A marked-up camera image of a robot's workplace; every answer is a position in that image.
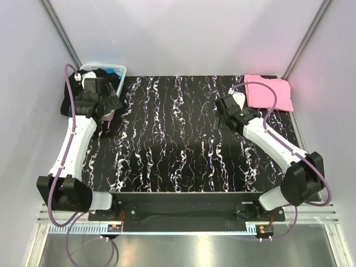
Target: marble tabletop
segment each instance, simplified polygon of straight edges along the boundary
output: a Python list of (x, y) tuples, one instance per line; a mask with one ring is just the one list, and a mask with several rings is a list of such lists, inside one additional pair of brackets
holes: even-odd
[[(126, 77), (123, 108), (111, 122), (99, 123), (83, 164), (83, 182), (95, 191), (113, 192), (265, 191), (280, 185), (281, 169), (261, 148), (212, 129), (214, 101), (243, 80)], [(298, 145), (287, 112), (274, 111), (269, 125)]]

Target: white wall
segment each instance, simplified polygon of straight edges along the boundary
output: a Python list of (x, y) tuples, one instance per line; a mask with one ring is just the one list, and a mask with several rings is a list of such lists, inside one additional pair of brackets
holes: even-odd
[(0, 1), (0, 261), (19, 267), (42, 203), (39, 175), (67, 128), (60, 115), (70, 59), (39, 1)]
[(333, 202), (356, 262), (356, 2), (334, 1), (289, 80), (309, 151), (324, 157)]
[(83, 63), (282, 75), (322, 0), (51, 0)]

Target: white plastic laundry basket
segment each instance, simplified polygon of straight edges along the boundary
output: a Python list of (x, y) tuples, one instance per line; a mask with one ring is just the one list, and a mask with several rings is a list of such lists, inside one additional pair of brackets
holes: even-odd
[[(100, 63), (90, 63), (90, 64), (84, 64), (83, 66), (80, 67), (81, 70), (85, 71), (94, 71), (97, 70), (98, 68), (102, 68), (103, 70), (107, 69), (113, 69), (115, 72), (120, 72), (122, 73), (121, 81), (120, 84), (118, 85), (116, 94), (118, 97), (120, 97), (122, 87), (123, 87), (123, 81), (126, 76), (126, 71), (127, 68), (123, 65), (115, 65), (115, 64), (100, 64)], [(109, 114), (106, 114), (102, 119), (104, 121), (111, 121), (113, 118), (113, 115), (115, 113), (115, 110), (112, 110)]]

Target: purple hose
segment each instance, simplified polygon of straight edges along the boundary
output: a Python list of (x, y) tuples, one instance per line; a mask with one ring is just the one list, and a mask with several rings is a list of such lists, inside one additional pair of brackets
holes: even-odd
[[(68, 74), (67, 74), (67, 69), (68, 67), (71, 67), (75, 73), (75, 75), (77, 75), (77, 71), (76, 69), (70, 65), (70, 64), (66, 64), (65, 65), (65, 76), (66, 76), (66, 83), (67, 83), (67, 88), (68, 88), (68, 93), (69, 93), (69, 98), (71, 100), (71, 108), (72, 108), (72, 118), (73, 118), (73, 125), (72, 125), (72, 133), (71, 133), (71, 136), (69, 138), (69, 141), (68, 141), (68, 144), (67, 144), (67, 147), (66, 147), (66, 150), (65, 150), (65, 153), (63, 155), (63, 159), (61, 161), (61, 166), (64, 166), (65, 162), (66, 162), (66, 158), (68, 156), (68, 153), (69, 153), (69, 149), (71, 147), (71, 144), (72, 144), (72, 141), (73, 141), (73, 137), (74, 137), (74, 133), (75, 133), (75, 129), (76, 129), (76, 109), (74, 107), (74, 98), (73, 98), (73, 93), (72, 93), (72, 88), (71, 88), (71, 84), (69, 83), (69, 77), (68, 77)], [(55, 175), (55, 178), (53, 180), (53, 183), (51, 185), (51, 188), (50, 188), (50, 195), (48, 196), (48, 216), (50, 217), (50, 220), (51, 220), (51, 223), (57, 227), (64, 227), (64, 226), (67, 226), (72, 220), (73, 218), (78, 214), (77, 212), (73, 214), (72, 217), (70, 217), (70, 219), (64, 223), (64, 224), (59, 224), (58, 222), (56, 222), (56, 220), (54, 219), (53, 217), (53, 212), (52, 212), (52, 199), (53, 199), (53, 193), (55, 192), (55, 188), (56, 188), (56, 184), (57, 184), (57, 181), (60, 177), (60, 174), (61, 174), (61, 171), (62, 171), (62, 167), (60, 167), (57, 171), (57, 174)]]
[[(267, 120), (269, 118), (269, 116), (271, 115), (271, 113), (273, 112), (274, 108), (276, 108), (276, 104), (277, 104), (277, 94), (276, 92), (268, 85), (262, 83), (262, 82), (244, 82), (244, 83), (240, 83), (238, 85), (235, 85), (233, 87), (233, 90), (240, 87), (240, 86), (244, 86), (244, 85), (248, 85), (250, 83), (255, 83), (257, 85), (262, 85), (264, 87), (267, 87), (274, 96), (274, 103), (272, 108), (267, 112), (267, 115), (263, 118), (263, 128), (267, 131), (267, 133), (272, 136), (274, 139), (276, 139), (278, 141), (278, 143), (280, 143), (281, 145), (283, 145), (286, 149), (288, 149), (290, 152), (293, 153), (293, 149), (291, 147), (289, 147), (287, 144), (285, 144), (280, 138), (278, 138), (275, 134), (273, 134), (271, 131), (267, 130)], [(295, 155), (300, 158), (305, 164), (307, 164), (315, 173), (316, 175), (320, 178), (320, 180), (323, 182), (323, 184), (325, 185), (325, 188), (327, 189), (328, 192), (328, 198), (326, 200), (326, 202), (321, 203), (321, 204), (316, 204), (316, 203), (312, 203), (309, 201), (306, 201), (307, 204), (312, 205), (312, 206), (318, 206), (318, 207), (323, 207), (323, 206), (327, 206), (331, 199), (332, 199), (332, 192), (330, 189), (330, 186), (328, 184), (328, 182), (325, 180), (324, 176), (320, 173), (320, 171), (317, 170), (317, 168), (315, 168), (313, 166), (313, 164), (311, 164), (308, 160), (306, 160), (304, 157), (302, 157), (302, 155), (300, 155), (299, 153), (295, 153)]]
[[(67, 231), (67, 235), (66, 235), (66, 252), (67, 252), (67, 256), (69, 258), (69, 260), (71, 261), (71, 263), (76, 266), (76, 267), (81, 267), (80, 265), (78, 265), (72, 258), (72, 255), (69, 251), (69, 245), (68, 245), (68, 240), (69, 240), (69, 233), (70, 231), (72, 230), (72, 227), (74, 226), (74, 224), (76, 223), (77, 220), (79, 220), (80, 217), (84, 216), (85, 214), (88, 214), (89, 212), (92, 212), (92, 210), (89, 210), (87, 212), (84, 212), (82, 213), (81, 215), (79, 215), (78, 217), (76, 217), (74, 219), (74, 221), (72, 222), (71, 226), (68, 228), (68, 231)], [(118, 251), (117, 247), (116, 247), (116, 244), (111, 240), (111, 239), (108, 239), (108, 241), (110, 242), (111, 244), (111, 247), (112, 247), (112, 251), (111, 251), (111, 256), (109, 258), (109, 260), (107, 261), (107, 263), (105, 265), (103, 265), (102, 267), (106, 267), (110, 264), (110, 262), (112, 261), (112, 258), (113, 258), (113, 255), (115, 253), (115, 250)]]

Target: purple cable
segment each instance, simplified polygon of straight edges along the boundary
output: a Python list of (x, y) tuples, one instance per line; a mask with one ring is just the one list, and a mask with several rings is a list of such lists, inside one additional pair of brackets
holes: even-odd
[[(70, 64), (66, 64), (65, 65), (65, 76), (66, 76), (66, 83), (67, 83), (67, 88), (68, 88), (68, 93), (69, 93), (69, 98), (71, 100), (71, 108), (72, 108), (72, 119), (73, 119), (73, 125), (72, 125), (72, 133), (71, 136), (69, 138), (65, 153), (63, 155), (63, 159), (61, 161), (61, 166), (64, 166), (65, 162), (66, 162), (66, 158), (68, 156), (69, 153), (69, 149), (71, 147), (72, 141), (73, 141), (73, 137), (74, 137), (74, 133), (75, 133), (75, 129), (76, 129), (76, 109), (74, 107), (74, 98), (73, 98), (73, 93), (72, 93), (72, 88), (71, 88), (71, 84), (69, 82), (69, 77), (68, 77), (68, 73), (67, 73), (67, 69), (68, 67), (71, 67), (75, 73), (75, 75), (77, 75), (77, 71), (76, 69), (70, 65)], [(55, 175), (55, 178), (53, 180), (51, 189), (50, 189), (50, 195), (48, 196), (48, 216), (50, 217), (51, 223), (57, 227), (64, 227), (67, 226), (73, 219), (74, 217), (78, 214), (77, 212), (73, 214), (72, 217), (70, 217), (70, 219), (64, 223), (64, 224), (59, 224), (58, 222), (56, 222), (56, 220), (53, 217), (53, 212), (52, 212), (52, 199), (53, 199), (53, 193), (55, 192), (55, 188), (56, 188), (56, 184), (57, 181), (60, 177), (61, 171), (63, 170), (62, 167), (60, 167), (57, 171), (57, 174)]]
[[(81, 267), (81, 266), (78, 265), (78, 264), (73, 260), (72, 255), (71, 255), (71, 253), (70, 253), (70, 251), (69, 251), (69, 244), (68, 244), (69, 233), (70, 233), (70, 231), (72, 230), (72, 227), (74, 226), (74, 224), (76, 223), (76, 221), (79, 220), (79, 218), (82, 217), (82, 216), (84, 216), (85, 214), (88, 214), (89, 212), (92, 212), (92, 210), (89, 210), (89, 211), (87, 211), (87, 212), (84, 212), (84, 213), (82, 213), (81, 215), (79, 215), (78, 217), (76, 217), (76, 218), (74, 219), (74, 221), (72, 222), (71, 226), (68, 228), (67, 235), (66, 235), (66, 252), (67, 252), (67, 256), (68, 256), (69, 260), (71, 261), (71, 263), (72, 263), (74, 266), (76, 266), (76, 267)], [(112, 261), (112, 258), (113, 258), (113, 255), (114, 255), (114, 253), (115, 253), (115, 250), (118, 251), (118, 248), (117, 248), (116, 244), (115, 244), (111, 239), (108, 239), (108, 241), (110, 242), (111, 247), (112, 247), (111, 256), (110, 256), (108, 262), (107, 262), (105, 265), (103, 265), (102, 267), (108, 266), (108, 265), (110, 264), (110, 262)]]
[[(287, 144), (285, 144), (280, 138), (278, 138), (275, 134), (273, 134), (271, 131), (267, 130), (267, 120), (269, 118), (269, 116), (271, 115), (271, 113), (273, 112), (274, 108), (276, 108), (276, 104), (277, 104), (277, 94), (276, 92), (268, 85), (262, 83), (262, 82), (244, 82), (244, 83), (240, 83), (238, 85), (233, 86), (233, 90), (240, 87), (240, 86), (244, 86), (244, 85), (248, 85), (250, 83), (254, 83), (257, 85), (262, 85), (264, 87), (267, 87), (274, 96), (274, 103), (272, 108), (267, 112), (267, 115), (263, 118), (263, 128), (265, 129), (265, 131), (272, 136), (274, 139), (276, 139), (278, 141), (278, 143), (280, 143), (281, 145), (283, 145), (286, 149), (288, 149), (291, 153), (293, 153), (293, 149), (291, 147), (289, 147)], [(305, 164), (307, 164), (315, 173), (316, 175), (320, 178), (320, 180), (323, 182), (323, 184), (325, 185), (325, 188), (327, 189), (328, 192), (328, 198), (326, 200), (326, 202), (321, 203), (321, 204), (317, 204), (317, 203), (312, 203), (310, 201), (306, 201), (307, 204), (312, 205), (312, 206), (318, 206), (318, 207), (324, 207), (327, 206), (331, 199), (332, 199), (332, 192), (330, 189), (330, 186), (328, 184), (328, 182), (325, 180), (324, 176), (320, 173), (320, 171), (317, 170), (317, 168), (315, 168), (313, 166), (313, 164), (311, 164), (308, 160), (306, 160), (301, 154), (299, 153), (295, 153), (295, 155), (300, 158)]]

